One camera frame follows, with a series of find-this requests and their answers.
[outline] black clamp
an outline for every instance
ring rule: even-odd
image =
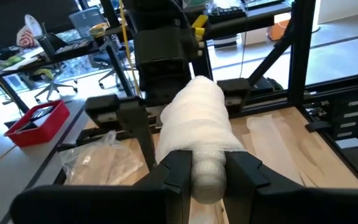
[[[305,125],[306,129],[312,133],[320,129],[332,128],[333,126],[327,121],[315,121],[313,123]]]

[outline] red basket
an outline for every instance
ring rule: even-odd
[[[34,112],[47,106],[54,106],[54,109],[43,124],[38,128],[16,131],[31,119]],[[60,127],[66,121],[68,115],[70,115],[70,112],[63,100],[37,105],[31,108],[20,120],[13,124],[13,126],[7,130],[5,136],[9,137],[19,147],[41,144],[50,141],[56,135],[57,131],[59,131]]]

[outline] plastic bag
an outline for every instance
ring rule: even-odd
[[[144,164],[110,131],[99,141],[60,153],[68,185],[117,185]]]

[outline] desk leg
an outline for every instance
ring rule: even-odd
[[[17,107],[23,112],[26,113],[30,109],[29,107],[20,99],[19,95],[12,89],[12,87],[5,81],[4,77],[0,78],[0,87],[6,91],[6,93],[16,102]]]
[[[117,76],[118,76],[118,78],[119,78],[119,80],[121,82],[121,85],[124,88],[125,94],[127,96],[134,96],[135,94],[133,92],[133,89],[130,87],[130,83],[129,83],[128,79],[125,77],[124,69],[122,67],[122,64],[119,63],[118,58],[117,58],[115,52],[113,51],[112,47],[107,46],[106,51],[107,51],[107,54],[110,57],[112,66],[114,67],[114,69],[115,69],[115,71],[117,73]]]
[[[202,51],[203,55],[198,57],[197,59],[194,59],[191,62],[191,64],[193,65],[194,74],[196,76],[202,75],[209,78],[210,80],[214,80],[206,41],[204,41],[204,49]]]

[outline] white cloth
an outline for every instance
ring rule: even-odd
[[[220,87],[198,76],[162,111],[163,123],[156,160],[174,150],[193,151],[192,196],[199,203],[215,203],[226,189],[224,151],[243,151],[233,135]]]

